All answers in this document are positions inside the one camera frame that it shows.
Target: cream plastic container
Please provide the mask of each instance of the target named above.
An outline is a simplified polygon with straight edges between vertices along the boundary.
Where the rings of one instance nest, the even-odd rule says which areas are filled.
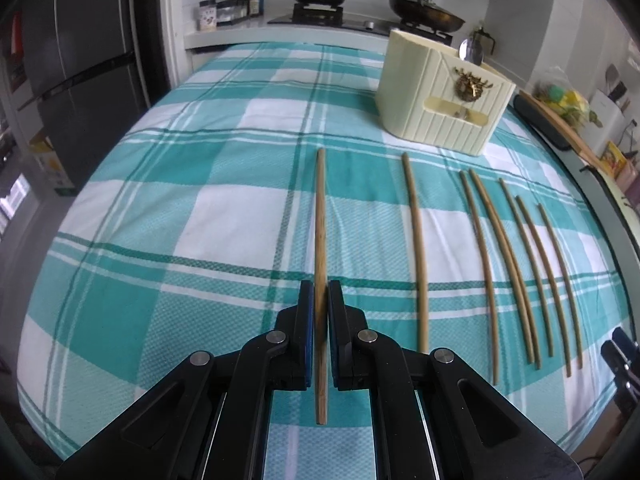
[[[402,139],[480,155],[516,85],[450,46],[393,30],[376,93],[383,126]]]

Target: yellow package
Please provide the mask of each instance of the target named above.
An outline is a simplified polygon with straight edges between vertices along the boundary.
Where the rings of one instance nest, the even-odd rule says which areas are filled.
[[[607,169],[610,168],[611,176],[616,178],[622,168],[625,167],[626,158],[622,154],[622,152],[618,149],[618,147],[611,141],[607,142],[607,149],[604,150],[604,153],[600,157],[600,160],[604,162],[604,165]]]

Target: frying pan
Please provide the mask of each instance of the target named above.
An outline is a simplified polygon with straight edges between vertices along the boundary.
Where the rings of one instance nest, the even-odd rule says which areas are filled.
[[[416,0],[389,0],[389,5],[403,22],[426,25],[441,32],[456,32],[465,23],[465,20],[433,4],[421,5]]]

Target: kitchen counter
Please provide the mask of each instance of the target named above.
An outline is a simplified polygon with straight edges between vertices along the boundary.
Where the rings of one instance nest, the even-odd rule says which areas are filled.
[[[268,12],[265,16],[251,18],[236,25],[223,25],[212,32],[188,32],[184,35],[184,47],[193,49],[224,44],[285,41],[357,48],[379,54],[386,52],[388,37],[379,34],[313,25],[268,24],[272,19],[287,14],[287,12],[291,12],[291,9],[278,9],[274,12]],[[345,19],[364,18],[347,13],[344,17]]]

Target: chopstick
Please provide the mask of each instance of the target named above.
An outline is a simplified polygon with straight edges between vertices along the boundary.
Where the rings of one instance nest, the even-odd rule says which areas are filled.
[[[546,216],[545,208],[542,204],[538,204],[538,208],[540,209],[540,215],[542,216],[542,220],[546,225],[546,230],[549,231],[549,237],[551,238],[551,243],[554,245],[554,249],[556,250],[556,256],[558,257],[558,263],[560,263],[560,270],[562,270],[562,277],[564,278],[564,286],[566,287],[566,294],[569,297],[569,307],[571,308],[571,317],[574,321],[574,332],[575,332],[575,348],[578,352],[578,370],[582,369],[582,335],[580,334],[580,320],[578,320],[578,309],[575,306],[575,298],[574,292],[571,289],[571,279],[569,278],[569,272],[566,268],[566,263],[564,262],[564,257],[562,256],[562,249],[560,248],[560,244],[558,243],[558,239],[556,238],[556,234],[554,233],[554,229],[551,227],[551,222],[549,218]]]
[[[566,365],[566,376],[571,377],[571,351],[569,348],[569,336],[566,329],[566,321],[564,320],[564,311],[562,310],[562,303],[560,301],[560,294],[558,293],[558,284],[556,283],[556,279],[554,277],[553,269],[551,268],[551,263],[549,263],[549,258],[546,256],[545,247],[542,244],[542,240],[540,239],[540,235],[538,234],[538,230],[531,219],[531,215],[527,210],[527,207],[524,205],[522,199],[517,196],[516,202],[520,206],[520,210],[522,211],[522,215],[524,216],[527,225],[529,226],[529,231],[531,231],[531,235],[533,236],[533,241],[536,243],[536,247],[538,248],[538,253],[540,254],[540,259],[542,259],[542,264],[545,267],[545,272],[547,277],[549,278],[549,285],[551,286],[551,292],[554,295],[554,303],[556,304],[556,313],[558,314],[558,323],[560,324],[560,334],[562,336],[562,348],[564,350],[564,362]]]
[[[491,355],[493,362],[493,382],[494,385],[498,384],[500,373],[500,347],[499,347],[499,334],[498,334],[498,313],[495,309],[495,295],[494,295],[494,277],[491,272],[491,264],[489,262],[489,253],[484,241],[484,235],[482,234],[482,225],[480,223],[480,217],[478,216],[478,210],[476,208],[476,202],[474,201],[473,193],[471,193],[471,187],[466,180],[465,172],[460,171],[460,180],[462,180],[462,187],[465,189],[466,201],[469,204],[469,210],[471,211],[471,218],[474,221],[474,228],[476,230],[476,239],[478,240],[478,248],[480,249],[480,256],[482,257],[482,272],[484,273],[484,288],[486,289],[486,300],[489,304],[489,317],[491,320]]]
[[[542,317],[545,322],[546,342],[548,345],[549,357],[553,357],[554,338],[553,333],[551,332],[551,324],[549,323],[549,311],[546,306],[545,289],[542,286],[542,280],[540,279],[538,264],[536,263],[536,258],[533,255],[533,250],[531,249],[531,244],[529,243],[529,237],[527,237],[527,233],[524,231],[522,220],[520,220],[518,209],[516,208],[513,198],[511,197],[509,188],[507,187],[503,179],[500,179],[499,181],[500,185],[502,186],[502,190],[504,191],[504,195],[505,197],[507,197],[507,202],[509,203],[509,207],[511,208],[511,213],[513,213],[513,217],[515,218],[518,232],[520,233],[520,238],[522,238],[522,243],[524,244],[524,248],[527,251],[527,256],[529,257],[529,261],[531,263],[531,270],[533,271],[533,277],[536,280],[536,288],[538,289],[538,295],[540,297],[540,308],[542,309]]]
[[[411,170],[409,155],[402,154],[404,178],[409,192],[409,208],[411,209],[411,227],[414,232],[415,282],[418,295],[418,351],[429,353],[429,298],[427,282],[427,265],[424,256],[424,241],[422,239],[422,219],[420,218],[420,203],[415,191],[414,174]]]
[[[504,259],[504,264],[507,267],[507,271],[509,273],[509,278],[511,280],[511,287],[513,288],[513,295],[516,299],[516,306],[518,307],[518,314],[520,316],[520,324],[522,325],[522,336],[524,338],[525,348],[527,351],[527,361],[529,363],[533,362],[533,343],[531,339],[531,331],[529,326],[529,317],[527,316],[527,311],[525,308],[524,298],[522,295],[522,290],[520,288],[520,279],[518,277],[518,271],[516,270],[516,263],[513,258],[513,250],[511,249],[511,244],[509,243],[509,239],[505,235],[504,227],[502,226],[502,222],[500,221],[499,216],[496,214],[494,209],[494,204],[491,202],[486,189],[484,188],[484,184],[480,177],[476,174],[474,170],[469,170],[469,174],[471,175],[472,180],[476,184],[476,188],[478,189],[478,193],[480,194],[480,198],[484,203],[484,208],[489,215],[489,220],[494,228],[494,234],[496,239],[498,240],[498,245],[500,246],[500,252],[502,252],[502,257]]]
[[[316,424],[327,422],[327,362],[326,362],[326,226],[324,209],[324,148],[318,150],[316,159],[316,260],[314,274],[315,314],[315,376],[316,376]]]

